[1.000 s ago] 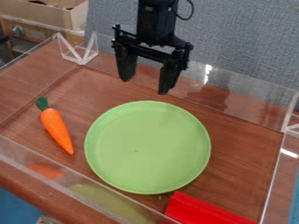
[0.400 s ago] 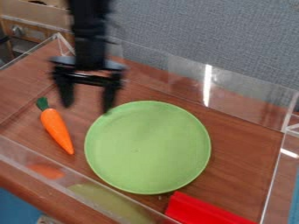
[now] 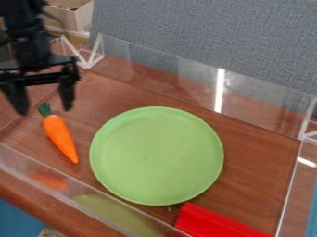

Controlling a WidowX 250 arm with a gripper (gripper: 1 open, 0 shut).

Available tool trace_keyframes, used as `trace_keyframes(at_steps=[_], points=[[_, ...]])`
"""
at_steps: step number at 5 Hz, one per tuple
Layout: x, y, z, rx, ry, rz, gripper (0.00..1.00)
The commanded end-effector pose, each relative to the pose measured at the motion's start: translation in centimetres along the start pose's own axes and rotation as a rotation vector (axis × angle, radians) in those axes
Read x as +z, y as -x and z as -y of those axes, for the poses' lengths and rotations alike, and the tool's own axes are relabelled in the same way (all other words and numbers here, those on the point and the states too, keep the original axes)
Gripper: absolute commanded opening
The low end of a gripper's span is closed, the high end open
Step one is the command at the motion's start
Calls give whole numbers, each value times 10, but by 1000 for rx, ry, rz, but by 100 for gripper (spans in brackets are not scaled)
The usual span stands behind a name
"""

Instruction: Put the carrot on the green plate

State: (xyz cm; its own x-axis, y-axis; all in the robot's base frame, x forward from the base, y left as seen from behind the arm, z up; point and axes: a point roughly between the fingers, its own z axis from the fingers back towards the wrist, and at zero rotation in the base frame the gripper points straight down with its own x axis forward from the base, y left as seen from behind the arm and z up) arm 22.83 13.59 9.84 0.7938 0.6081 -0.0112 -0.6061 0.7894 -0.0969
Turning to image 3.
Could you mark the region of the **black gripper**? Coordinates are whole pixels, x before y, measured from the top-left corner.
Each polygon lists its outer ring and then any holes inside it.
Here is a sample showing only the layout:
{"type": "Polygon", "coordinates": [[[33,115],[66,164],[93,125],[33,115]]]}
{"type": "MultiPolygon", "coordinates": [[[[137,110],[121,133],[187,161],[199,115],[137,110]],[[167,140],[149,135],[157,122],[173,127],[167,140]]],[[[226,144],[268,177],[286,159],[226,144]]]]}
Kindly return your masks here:
{"type": "Polygon", "coordinates": [[[0,66],[0,90],[21,116],[29,109],[25,86],[57,83],[65,111],[75,100],[76,58],[50,52],[41,20],[44,5],[44,0],[0,0],[0,17],[13,53],[12,64],[0,66]]]}

